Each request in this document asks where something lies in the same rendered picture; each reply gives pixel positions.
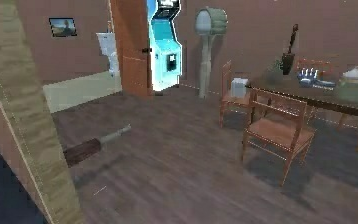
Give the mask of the blue dish with white items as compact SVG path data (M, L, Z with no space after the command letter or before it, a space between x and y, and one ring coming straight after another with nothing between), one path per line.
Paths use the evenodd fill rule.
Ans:
M314 68L302 68L297 74L297 79L299 84L304 87L334 88L336 86L335 82L320 80L318 78L318 70Z

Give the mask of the dark wooden dining table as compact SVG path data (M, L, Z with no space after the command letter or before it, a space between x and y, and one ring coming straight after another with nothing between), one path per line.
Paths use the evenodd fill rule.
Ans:
M309 106L339 112L345 115L358 116L358 103L342 100L336 96L336 88L303 87L298 79L292 76L263 75L249 82L248 88L256 88L282 96L298 99Z

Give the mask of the brown wooden chair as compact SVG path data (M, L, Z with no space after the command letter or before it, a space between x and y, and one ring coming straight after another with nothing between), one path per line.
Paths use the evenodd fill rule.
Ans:
M296 63L296 69L301 70L303 68L317 69L318 70L318 79L322 79L324 76L332 73L333 67L332 64L328 61L323 60L313 60L313 59L298 59Z
M245 93L243 96L236 97L232 95L232 61L227 61L222 66L221 71L221 97L219 106L219 126L223 127L224 113L230 106L247 108L249 104L249 94Z
M304 163L315 135L315 130L305 123L307 103L253 88L249 95L249 109L250 117L243 131L239 159L244 160L250 137L278 148L281 154L260 147L284 161L280 181L280 186L283 186L292 161L300 156L300 162Z

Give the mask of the framed landscape picture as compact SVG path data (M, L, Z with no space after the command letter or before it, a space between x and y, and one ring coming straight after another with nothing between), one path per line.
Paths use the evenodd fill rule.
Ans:
M53 37L70 37L77 35L73 18L50 18L49 23Z

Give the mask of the orange wooden room door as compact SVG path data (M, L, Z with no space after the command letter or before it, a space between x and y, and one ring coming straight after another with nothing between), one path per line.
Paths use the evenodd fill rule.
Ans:
M123 91L152 96L146 0L110 0Z

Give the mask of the tan wooden door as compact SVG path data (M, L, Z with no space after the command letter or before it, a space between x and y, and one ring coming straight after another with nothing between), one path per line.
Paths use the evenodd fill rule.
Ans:
M0 113L25 189L48 224L85 224L17 0L0 0Z

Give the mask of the cyan arcade cabinet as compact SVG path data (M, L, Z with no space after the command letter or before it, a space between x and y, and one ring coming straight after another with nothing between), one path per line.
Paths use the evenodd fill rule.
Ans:
M151 47L152 89L162 91L179 83L182 75L182 45L174 24L180 0L146 0Z

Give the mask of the green pot with white lid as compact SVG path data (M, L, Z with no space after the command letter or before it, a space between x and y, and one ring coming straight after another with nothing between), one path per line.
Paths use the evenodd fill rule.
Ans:
M342 100L358 103L358 66L342 74L334 93Z

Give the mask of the grey box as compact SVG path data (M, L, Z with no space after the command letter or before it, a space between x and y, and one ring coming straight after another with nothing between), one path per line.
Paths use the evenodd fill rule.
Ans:
M244 97L246 94L246 84L248 83L247 79L244 78L234 78L231 82L231 95L233 97Z

